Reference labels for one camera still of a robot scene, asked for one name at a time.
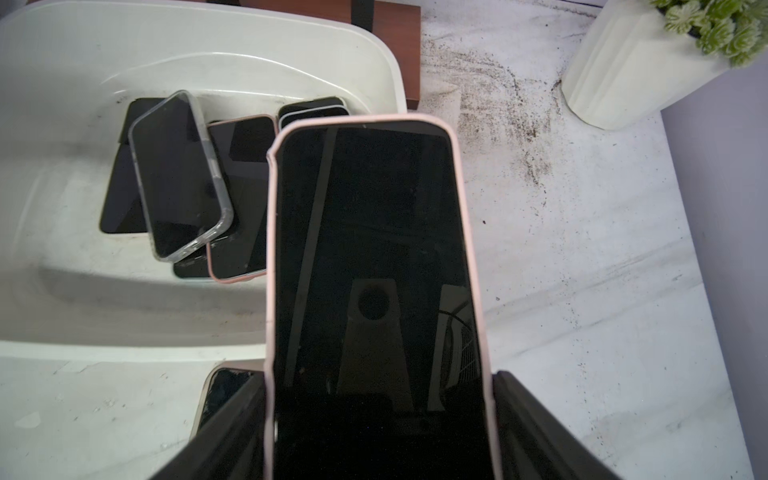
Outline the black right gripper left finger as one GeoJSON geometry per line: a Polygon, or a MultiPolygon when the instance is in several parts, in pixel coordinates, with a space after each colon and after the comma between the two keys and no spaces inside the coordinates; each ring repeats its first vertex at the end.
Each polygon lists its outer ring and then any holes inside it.
{"type": "Polygon", "coordinates": [[[256,371],[155,479],[262,479],[266,386],[256,371]]]}

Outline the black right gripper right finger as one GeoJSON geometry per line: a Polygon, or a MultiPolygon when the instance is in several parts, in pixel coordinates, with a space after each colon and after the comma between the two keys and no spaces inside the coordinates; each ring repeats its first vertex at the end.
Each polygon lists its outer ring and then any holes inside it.
{"type": "Polygon", "coordinates": [[[493,375],[504,479],[616,479],[507,371],[493,375]]]}

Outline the black phone tan case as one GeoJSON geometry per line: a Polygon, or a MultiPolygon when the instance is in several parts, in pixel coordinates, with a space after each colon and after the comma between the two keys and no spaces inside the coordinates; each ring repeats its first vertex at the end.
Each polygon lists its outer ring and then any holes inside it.
{"type": "Polygon", "coordinates": [[[207,375],[196,409],[189,439],[210,421],[254,375],[263,372],[263,359],[225,361],[207,375]]]}

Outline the black phone grey case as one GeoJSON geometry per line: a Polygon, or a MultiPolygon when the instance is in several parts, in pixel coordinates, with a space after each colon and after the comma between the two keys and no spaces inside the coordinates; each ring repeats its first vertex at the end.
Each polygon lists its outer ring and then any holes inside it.
{"type": "Polygon", "coordinates": [[[316,118],[268,153],[267,479],[498,479],[456,134],[316,118]]]}

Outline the white plastic storage box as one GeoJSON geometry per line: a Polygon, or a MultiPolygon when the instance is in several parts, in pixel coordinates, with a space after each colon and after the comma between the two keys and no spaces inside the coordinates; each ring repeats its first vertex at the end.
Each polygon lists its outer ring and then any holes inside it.
{"type": "Polygon", "coordinates": [[[266,284],[177,278],[99,224],[129,104],[190,92],[207,121],[337,96],[406,109],[398,62],[349,24],[181,1],[38,1],[1,22],[1,352],[46,360],[265,354],[266,284]]]}

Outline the black phone pink case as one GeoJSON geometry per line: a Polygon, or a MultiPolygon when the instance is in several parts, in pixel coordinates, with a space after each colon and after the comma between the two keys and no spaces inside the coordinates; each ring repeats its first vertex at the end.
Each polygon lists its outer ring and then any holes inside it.
{"type": "Polygon", "coordinates": [[[267,151],[275,120],[260,115],[219,121],[208,131],[234,209],[232,225],[207,251],[208,273],[219,283],[244,282],[266,269],[267,151]]]}

